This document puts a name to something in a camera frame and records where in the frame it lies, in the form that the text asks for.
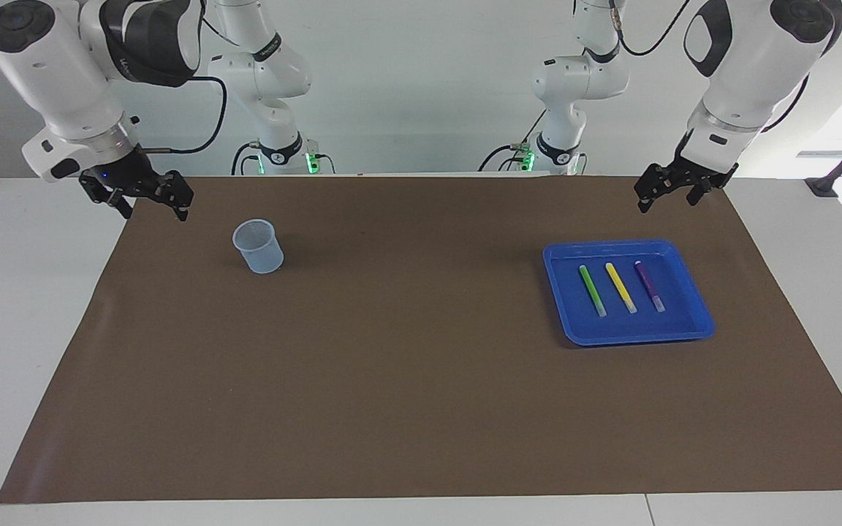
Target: translucent plastic cup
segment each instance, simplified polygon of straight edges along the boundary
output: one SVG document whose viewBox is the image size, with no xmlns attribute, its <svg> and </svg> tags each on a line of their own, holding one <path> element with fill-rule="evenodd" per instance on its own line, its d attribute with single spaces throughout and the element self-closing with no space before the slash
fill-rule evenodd
<svg viewBox="0 0 842 526">
<path fill-rule="evenodd" d="M 284 252 L 278 246 L 275 227 L 264 219 L 250 219 L 233 232 L 235 246 L 249 270 L 256 274 L 275 272 L 284 263 Z"/>
</svg>

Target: white wall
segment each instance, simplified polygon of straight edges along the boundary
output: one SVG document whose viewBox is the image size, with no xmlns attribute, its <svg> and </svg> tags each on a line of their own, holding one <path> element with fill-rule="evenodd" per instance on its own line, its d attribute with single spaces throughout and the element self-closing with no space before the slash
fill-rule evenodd
<svg viewBox="0 0 842 526">
<path fill-rule="evenodd" d="M 684 56 L 683 29 L 652 56 L 629 57 L 632 83 L 618 99 L 589 102 L 584 146 L 589 172 L 638 173 L 671 159 L 706 80 Z M 680 0 L 629 4 L 629 44 L 648 46 Z M 531 70 L 557 54 L 578 54 L 570 0 L 270 0 L 286 43 L 310 60 L 314 89 L 290 101 L 301 129 L 344 172 L 467 171 L 501 143 L 520 140 L 542 109 Z M 215 15 L 211 17 L 217 23 Z M 204 54 L 230 46 L 204 30 Z M 138 115 L 144 146 L 189 147 L 206 140 L 218 94 L 200 83 L 178 90 L 116 83 Z M 805 99 L 742 159 L 743 175 L 774 173 L 842 102 L 842 40 L 815 68 Z M 0 74 L 0 176 L 31 175 L 21 143 L 42 126 Z M 223 134 L 196 156 L 154 157 L 158 169 L 223 173 L 254 139 L 237 107 Z"/>
</svg>

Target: green marker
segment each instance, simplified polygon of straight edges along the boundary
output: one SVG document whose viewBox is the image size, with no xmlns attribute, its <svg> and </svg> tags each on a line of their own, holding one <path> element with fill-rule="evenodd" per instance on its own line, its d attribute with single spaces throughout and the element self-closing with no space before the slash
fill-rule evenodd
<svg viewBox="0 0 842 526">
<path fill-rule="evenodd" d="M 597 308 L 599 317 L 606 317 L 606 307 L 602 306 L 602 300 L 599 299 L 599 293 L 596 290 L 595 284 L 593 284 L 593 278 L 591 278 L 591 272 L 587 270 L 587 266 L 580 266 L 580 275 L 584 278 L 584 284 L 587 286 L 587 291 L 591 293 L 591 299 Z"/>
</svg>

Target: green light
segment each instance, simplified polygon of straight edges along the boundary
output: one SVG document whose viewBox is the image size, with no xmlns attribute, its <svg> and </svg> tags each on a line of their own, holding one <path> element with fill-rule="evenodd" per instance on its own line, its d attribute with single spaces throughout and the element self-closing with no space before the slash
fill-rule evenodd
<svg viewBox="0 0 842 526">
<path fill-rule="evenodd" d="M 532 167 L 535 166 L 535 153 L 528 152 L 528 155 L 525 156 L 525 160 L 522 161 L 522 171 L 531 171 Z"/>
<path fill-rule="evenodd" d="M 320 173 L 320 160 L 314 157 L 313 154 L 307 154 L 307 165 L 311 174 Z"/>
</svg>

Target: yellow marker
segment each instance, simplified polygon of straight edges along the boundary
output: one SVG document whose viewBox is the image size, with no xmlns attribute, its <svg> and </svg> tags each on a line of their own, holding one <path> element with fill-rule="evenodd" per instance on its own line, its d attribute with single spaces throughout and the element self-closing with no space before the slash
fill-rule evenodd
<svg viewBox="0 0 842 526">
<path fill-rule="evenodd" d="M 622 279 L 619 277 L 619 273 L 615 271 L 615 267 L 612 263 L 606 263 L 606 272 L 609 273 L 609 277 L 612 279 L 612 284 L 615 284 L 615 289 L 619 291 L 619 296 L 622 296 L 623 302 L 626 303 L 629 313 L 635 314 L 639 312 L 639 310 L 635 308 L 635 303 L 632 302 L 632 296 L 629 296 L 629 291 L 626 290 L 625 284 L 622 283 Z"/>
</svg>

